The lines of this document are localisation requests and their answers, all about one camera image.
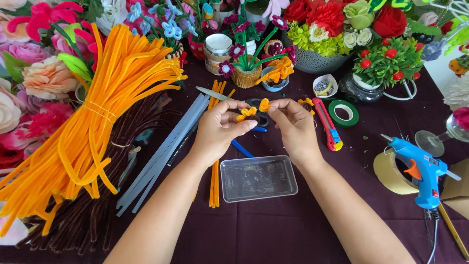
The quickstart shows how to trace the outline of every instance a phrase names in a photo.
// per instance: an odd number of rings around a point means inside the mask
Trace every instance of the blue glue gun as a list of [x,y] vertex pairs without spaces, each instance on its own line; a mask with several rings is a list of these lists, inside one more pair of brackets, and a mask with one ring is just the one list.
[[418,206],[433,209],[439,205],[438,176],[447,174],[456,180],[461,180],[460,177],[448,171],[446,163],[439,159],[433,159],[432,155],[414,144],[397,137],[391,138],[383,134],[381,136],[389,141],[388,144],[393,147],[394,152],[404,156],[412,163],[412,166],[404,172],[408,172],[419,180],[418,197],[415,198]]

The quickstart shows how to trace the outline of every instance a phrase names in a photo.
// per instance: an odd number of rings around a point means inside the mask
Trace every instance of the woman's right hand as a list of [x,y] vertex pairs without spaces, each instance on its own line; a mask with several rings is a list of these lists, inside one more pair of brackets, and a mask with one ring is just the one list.
[[313,115],[292,99],[269,102],[268,114],[280,128],[282,141],[290,159],[296,166],[310,162],[323,162],[319,150]]

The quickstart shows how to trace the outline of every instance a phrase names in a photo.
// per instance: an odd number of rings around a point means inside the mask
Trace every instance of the orange trigger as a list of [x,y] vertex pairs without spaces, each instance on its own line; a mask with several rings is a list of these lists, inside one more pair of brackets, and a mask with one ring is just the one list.
[[412,177],[421,180],[422,175],[420,175],[420,171],[418,170],[417,164],[413,159],[410,159],[410,162],[412,162],[412,166],[404,172],[408,172]]

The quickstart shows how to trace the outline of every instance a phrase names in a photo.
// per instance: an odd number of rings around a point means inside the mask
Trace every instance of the plastic tray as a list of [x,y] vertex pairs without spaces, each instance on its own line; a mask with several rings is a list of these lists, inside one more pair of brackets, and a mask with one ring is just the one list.
[[298,192],[290,158],[285,155],[225,160],[220,164],[226,202],[240,202]]

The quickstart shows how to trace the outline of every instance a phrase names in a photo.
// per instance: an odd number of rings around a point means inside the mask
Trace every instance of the tape roll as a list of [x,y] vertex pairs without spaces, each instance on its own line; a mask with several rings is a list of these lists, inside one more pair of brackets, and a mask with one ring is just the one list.
[[[342,119],[335,113],[336,109],[344,109],[348,113],[348,119]],[[351,127],[358,123],[358,111],[349,102],[344,100],[334,100],[329,104],[329,115],[334,125],[338,127]]]
[[396,153],[391,149],[376,156],[373,169],[379,181],[397,194],[418,193],[418,186],[406,179],[396,165]]

